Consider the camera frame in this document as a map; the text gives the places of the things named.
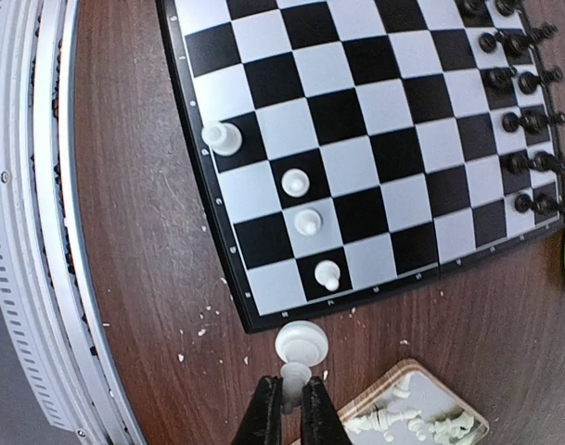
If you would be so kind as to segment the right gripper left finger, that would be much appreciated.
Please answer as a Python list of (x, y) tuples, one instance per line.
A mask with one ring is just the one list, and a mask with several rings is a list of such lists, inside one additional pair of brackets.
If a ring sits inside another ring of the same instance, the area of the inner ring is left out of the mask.
[(248, 408), (238, 426), (233, 445), (280, 445), (283, 379), (260, 378)]

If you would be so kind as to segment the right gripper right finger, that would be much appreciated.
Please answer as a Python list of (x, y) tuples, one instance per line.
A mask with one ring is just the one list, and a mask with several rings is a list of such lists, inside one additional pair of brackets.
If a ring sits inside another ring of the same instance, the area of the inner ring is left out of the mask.
[(302, 388), (301, 444), (352, 444), (318, 376), (311, 377)]

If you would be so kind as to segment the white pawn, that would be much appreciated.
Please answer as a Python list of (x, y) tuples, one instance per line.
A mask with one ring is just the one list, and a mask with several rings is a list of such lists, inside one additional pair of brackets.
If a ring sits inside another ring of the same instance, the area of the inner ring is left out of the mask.
[(281, 179), (283, 191), (290, 197), (303, 197), (310, 188), (310, 179), (306, 172), (300, 169), (287, 170)]
[(314, 209), (304, 209), (296, 213), (294, 226), (296, 231), (303, 236), (314, 236), (322, 228), (323, 219), (320, 213)]
[(315, 266), (315, 281), (329, 292), (339, 289), (340, 277), (340, 267), (334, 261), (320, 261)]

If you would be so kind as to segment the black white chessboard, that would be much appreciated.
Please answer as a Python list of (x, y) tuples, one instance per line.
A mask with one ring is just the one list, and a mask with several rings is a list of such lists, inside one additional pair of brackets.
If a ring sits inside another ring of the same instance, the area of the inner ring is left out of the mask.
[[(385, 299), (565, 225), (565, 158), (521, 1), (160, 1), (175, 100), (249, 333)], [(202, 140), (242, 134), (233, 156)], [(290, 197), (281, 179), (307, 173)], [(321, 230), (300, 235), (296, 213)], [(340, 287), (315, 266), (340, 267)]]

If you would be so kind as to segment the white chess piece tall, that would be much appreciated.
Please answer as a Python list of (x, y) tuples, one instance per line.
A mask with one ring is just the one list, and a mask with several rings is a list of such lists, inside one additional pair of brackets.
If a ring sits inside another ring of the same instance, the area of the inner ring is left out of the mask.
[(242, 134), (239, 128), (227, 122), (207, 123), (201, 131), (203, 142), (217, 155), (230, 157), (242, 146)]

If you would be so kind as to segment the metal wooden tray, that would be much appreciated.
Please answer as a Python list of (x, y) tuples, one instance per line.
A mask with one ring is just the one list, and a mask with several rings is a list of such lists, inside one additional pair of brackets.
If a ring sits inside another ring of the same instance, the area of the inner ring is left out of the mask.
[(414, 359), (338, 411), (353, 444), (477, 444), (488, 421)]

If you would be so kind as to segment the front aluminium rail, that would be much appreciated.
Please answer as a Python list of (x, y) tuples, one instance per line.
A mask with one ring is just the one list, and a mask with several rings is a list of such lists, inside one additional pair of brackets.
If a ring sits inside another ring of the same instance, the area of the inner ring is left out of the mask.
[(83, 239), (78, 15), (75, 1), (0, 1), (0, 307), (50, 425), (83, 444), (141, 444)]

